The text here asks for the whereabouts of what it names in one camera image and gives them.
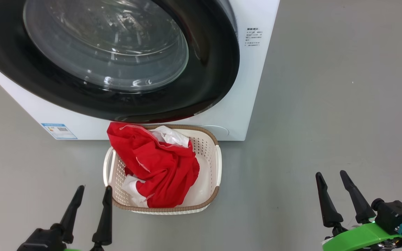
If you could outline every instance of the basket handle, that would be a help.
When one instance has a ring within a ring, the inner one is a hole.
[[[103,162],[103,183],[105,184],[105,187],[109,186],[113,179],[115,157],[116,157],[116,150],[114,150],[113,147],[110,147],[106,152],[105,160]]]
[[[221,149],[219,145],[216,145],[216,154],[215,154],[215,160],[217,161],[217,186],[220,185],[221,183],[221,175],[223,172],[223,159],[221,155]]]

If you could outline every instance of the floor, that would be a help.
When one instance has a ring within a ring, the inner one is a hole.
[[[55,141],[0,88],[0,250],[60,221],[86,184],[71,248],[89,250],[102,211],[108,142]],[[107,251],[319,251],[314,174],[343,225],[356,223],[346,170],[371,202],[402,201],[402,1],[282,0],[247,140],[223,142],[205,211],[113,210]]]

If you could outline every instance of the clothing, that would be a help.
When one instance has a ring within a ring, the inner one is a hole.
[[[188,147],[159,142],[145,128],[119,122],[112,122],[107,134],[126,164],[127,177],[134,175],[144,181],[128,180],[135,182],[135,188],[142,196],[139,200],[145,197],[151,208],[182,204],[199,174],[199,163],[190,141]]]
[[[137,190],[136,184],[138,181],[141,183],[145,183],[145,181],[143,181],[137,177],[131,176],[130,174],[127,174],[125,180],[123,181],[121,188],[122,188],[122,190],[127,192],[129,195],[131,195],[131,200],[138,207],[148,208],[147,197],[140,194],[139,191]]]
[[[172,145],[183,146],[185,148],[188,147],[188,143],[190,142],[189,138],[164,125],[150,130],[150,132],[155,135],[159,142],[166,142]]]

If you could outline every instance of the instruction label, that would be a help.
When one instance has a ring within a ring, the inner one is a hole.
[[[260,46],[260,41],[262,37],[263,31],[261,31],[259,28],[247,28],[244,46]]]
[[[43,124],[43,127],[56,139],[77,139],[64,124]]]

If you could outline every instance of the white cloth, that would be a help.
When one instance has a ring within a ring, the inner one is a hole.
[[[164,125],[156,129],[150,130],[150,132],[153,135],[155,135],[155,137],[158,138],[158,141],[160,142],[166,142],[177,146],[183,146],[185,148],[188,147],[189,138]]]
[[[145,183],[145,181],[133,177],[131,175],[127,175],[125,178],[125,181],[123,182],[121,188],[127,192],[129,195],[131,195],[131,200],[136,203],[136,205],[138,207],[146,207],[148,208],[148,204],[147,204],[147,198],[145,198],[144,196],[142,196],[136,188],[136,182],[142,182]]]

